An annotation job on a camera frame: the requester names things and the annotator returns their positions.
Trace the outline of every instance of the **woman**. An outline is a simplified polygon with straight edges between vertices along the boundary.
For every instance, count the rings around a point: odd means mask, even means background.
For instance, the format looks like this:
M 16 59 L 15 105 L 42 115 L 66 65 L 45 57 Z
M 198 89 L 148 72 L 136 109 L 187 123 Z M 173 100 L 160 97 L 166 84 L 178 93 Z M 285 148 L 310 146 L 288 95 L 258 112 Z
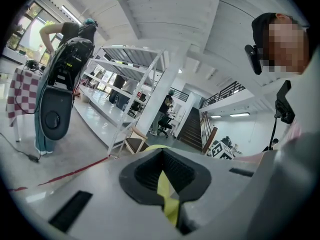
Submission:
M 59 44 L 59 47 L 63 45 L 67 40 L 71 38 L 81 37 L 85 39 L 89 39 L 92 44 L 94 43 L 94 35 L 97 30 L 97 23 L 88 18 L 84 21 L 82 25 L 73 22 L 65 22 L 60 24 L 52 24 L 44 26 L 40 30 L 40 36 L 42 39 L 43 44 L 45 45 L 46 49 L 50 53 L 50 60 L 44 70 L 44 73 L 41 77 L 41 80 L 38 85 L 37 93 L 36 93 L 36 101 L 35 107 L 38 107 L 38 102 L 41 96 L 41 91 L 46 84 L 49 68 L 51 65 L 51 59 L 55 54 L 55 50 L 50 41 L 50 34 L 57 34 L 61 33 L 63 38 Z M 51 154 L 55 148 L 55 142 L 46 138 L 41 130 L 40 126 L 40 118 L 39 118 L 39 108 L 34 113 L 34 127 L 35 127 L 35 142 L 34 146 L 35 149 L 39 152 L 40 155 Z

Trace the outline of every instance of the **chair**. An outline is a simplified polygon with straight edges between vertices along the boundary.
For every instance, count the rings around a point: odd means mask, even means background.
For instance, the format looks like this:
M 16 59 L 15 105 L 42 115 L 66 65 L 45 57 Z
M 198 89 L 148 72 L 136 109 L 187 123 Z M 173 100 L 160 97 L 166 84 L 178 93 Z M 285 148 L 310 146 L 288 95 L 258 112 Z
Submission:
M 158 122 L 158 125 L 160 128 L 158 128 L 158 133 L 164 133 L 165 137 L 168 138 L 168 134 L 166 132 L 166 129 L 172 129 L 172 125 L 170 125 L 171 118 L 168 116 L 164 116 L 161 118 L 161 120 Z
M 138 111 L 139 108 L 140 108 L 140 103 L 137 101 L 134 101 L 132 106 L 129 109 L 128 115 L 131 113 L 131 114 L 133 114 L 133 118 L 135 118 L 136 114 L 133 111 Z
M 122 151 L 124 144 L 126 145 L 126 148 L 131 152 L 131 154 L 143 152 L 145 151 L 146 148 L 149 147 L 146 144 L 146 140 L 148 139 L 148 137 L 142 134 L 135 126 L 132 126 L 131 129 L 133 133 L 137 134 L 141 138 L 131 138 L 131 137 L 126 138 L 121 145 L 119 153 Z

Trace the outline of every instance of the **black vent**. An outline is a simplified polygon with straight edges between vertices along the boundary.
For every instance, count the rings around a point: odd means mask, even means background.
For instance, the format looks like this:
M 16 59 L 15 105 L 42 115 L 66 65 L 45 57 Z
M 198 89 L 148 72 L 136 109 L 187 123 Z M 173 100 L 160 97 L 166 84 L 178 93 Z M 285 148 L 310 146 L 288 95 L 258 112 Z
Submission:
M 178 193 L 180 203 L 199 199 L 211 183 L 211 174 L 204 166 L 159 148 L 127 165 L 120 173 L 120 185 L 138 203 L 163 205 L 163 198 L 157 194 L 162 171 Z

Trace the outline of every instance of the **checkered cloth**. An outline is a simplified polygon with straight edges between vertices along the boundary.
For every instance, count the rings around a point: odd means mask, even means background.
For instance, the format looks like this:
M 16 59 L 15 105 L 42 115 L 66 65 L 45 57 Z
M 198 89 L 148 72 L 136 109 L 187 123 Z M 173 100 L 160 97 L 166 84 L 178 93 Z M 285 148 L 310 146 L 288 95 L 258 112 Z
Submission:
M 12 76 L 5 111 L 9 118 L 10 127 L 16 116 L 25 112 L 33 113 L 36 108 L 36 95 L 41 75 L 26 68 L 17 67 Z

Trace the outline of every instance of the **black cap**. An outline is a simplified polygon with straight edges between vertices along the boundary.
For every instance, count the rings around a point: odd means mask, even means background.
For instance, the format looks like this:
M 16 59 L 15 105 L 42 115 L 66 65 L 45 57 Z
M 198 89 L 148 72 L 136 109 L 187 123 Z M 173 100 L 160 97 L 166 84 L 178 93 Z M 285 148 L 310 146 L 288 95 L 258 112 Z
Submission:
M 265 30 L 269 29 L 269 24 L 276 18 L 274 12 L 267 12 L 255 18 L 252 23 L 253 40 L 258 48 L 263 48 Z

